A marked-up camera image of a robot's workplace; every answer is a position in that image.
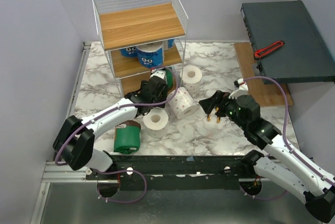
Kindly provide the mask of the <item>white wire wooden shelf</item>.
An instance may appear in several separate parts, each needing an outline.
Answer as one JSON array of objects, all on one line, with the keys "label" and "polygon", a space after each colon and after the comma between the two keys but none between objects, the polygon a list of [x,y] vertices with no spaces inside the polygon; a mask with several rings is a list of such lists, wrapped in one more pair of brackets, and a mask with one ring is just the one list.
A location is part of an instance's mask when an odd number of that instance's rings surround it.
[{"label": "white wire wooden shelf", "polygon": [[139,88],[150,76],[137,58],[125,57],[122,49],[149,43],[172,47],[163,64],[183,68],[188,15],[180,0],[92,0],[97,34],[121,95]]}]

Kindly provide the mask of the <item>blue cartoon-face paper roll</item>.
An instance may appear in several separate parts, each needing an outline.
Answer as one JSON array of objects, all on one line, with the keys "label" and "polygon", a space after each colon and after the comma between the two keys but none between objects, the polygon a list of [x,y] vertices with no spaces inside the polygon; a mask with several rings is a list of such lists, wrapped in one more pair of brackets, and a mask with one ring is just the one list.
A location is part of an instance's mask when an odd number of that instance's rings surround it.
[{"label": "blue cartoon-face paper roll", "polygon": [[122,48],[119,51],[123,57],[126,57],[126,58],[136,58],[137,57],[137,47],[136,46]]}]

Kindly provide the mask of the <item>brown paper roll green base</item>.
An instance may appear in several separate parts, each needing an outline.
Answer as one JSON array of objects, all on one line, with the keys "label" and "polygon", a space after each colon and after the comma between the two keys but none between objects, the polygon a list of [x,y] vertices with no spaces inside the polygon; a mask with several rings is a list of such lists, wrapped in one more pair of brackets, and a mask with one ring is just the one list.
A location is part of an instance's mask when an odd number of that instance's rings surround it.
[{"label": "brown paper roll green base", "polygon": [[164,68],[163,70],[165,71],[165,79],[168,86],[168,90],[170,90],[173,87],[173,80],[174,80],[172,68],[168,67]]}]

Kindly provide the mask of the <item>blue-bottom paper roll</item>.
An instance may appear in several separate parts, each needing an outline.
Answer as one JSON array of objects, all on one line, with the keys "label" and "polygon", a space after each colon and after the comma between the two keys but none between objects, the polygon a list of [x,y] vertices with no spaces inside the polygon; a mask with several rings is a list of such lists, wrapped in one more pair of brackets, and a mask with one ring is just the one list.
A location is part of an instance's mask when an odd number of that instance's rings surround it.
[{"label": "blue-bottom paper roll", "polygon": [[154,42],[136,46],[139,63],[145,68],[162,65],[164,62],[163,42]]}]

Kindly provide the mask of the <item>pink dotted paper roll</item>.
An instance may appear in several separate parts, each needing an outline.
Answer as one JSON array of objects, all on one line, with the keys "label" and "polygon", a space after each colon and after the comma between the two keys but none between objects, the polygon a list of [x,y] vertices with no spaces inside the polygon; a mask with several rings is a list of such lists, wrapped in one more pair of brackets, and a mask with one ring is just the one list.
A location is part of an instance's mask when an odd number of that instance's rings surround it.
[{"label": "pink dotted paper roll", "polygon": [[178,119],[184,119],[192,115],[198,109],[198,105],[184,87],[177,89],[177,93],[168,104]]}]

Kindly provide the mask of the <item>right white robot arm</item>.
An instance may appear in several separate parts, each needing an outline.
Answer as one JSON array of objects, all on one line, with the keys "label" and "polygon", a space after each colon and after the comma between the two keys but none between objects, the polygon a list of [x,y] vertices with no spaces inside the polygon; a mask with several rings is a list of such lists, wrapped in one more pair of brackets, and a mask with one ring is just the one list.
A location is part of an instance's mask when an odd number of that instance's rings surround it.
[{"label": "right white robot arm", "polygon": [[243,130],[246,139],[281,162],[276,165],[258,151],[244,156],[241,173],[248,178],[265,177],[297,197],[317,220],[329,223],[334,217],[334,175],[319,167],[295,148],[272,123],[261,117],[260,105],[250,95],[230,98],[216,91],[199,101],[207,115],[228,117]]}]

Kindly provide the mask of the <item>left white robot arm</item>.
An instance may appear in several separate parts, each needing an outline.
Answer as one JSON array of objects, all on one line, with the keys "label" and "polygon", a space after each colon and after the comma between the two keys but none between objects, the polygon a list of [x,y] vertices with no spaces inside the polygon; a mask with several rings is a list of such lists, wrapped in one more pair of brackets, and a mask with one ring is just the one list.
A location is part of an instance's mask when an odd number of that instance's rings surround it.
[{"label": "left white robot arm", "polygon": [[94,148],[95,140],[127,120],[165,106],[168,90],[166,72],[159,70],[151,74],[148,81],[142,81],[137,91],[126,94],[116,104],[83,118],[68,117],[53,143],[55,164],[68,165],[74,171],[89,167],[98,170],[106,180],[113,178],[116,167],[105,151]]}]

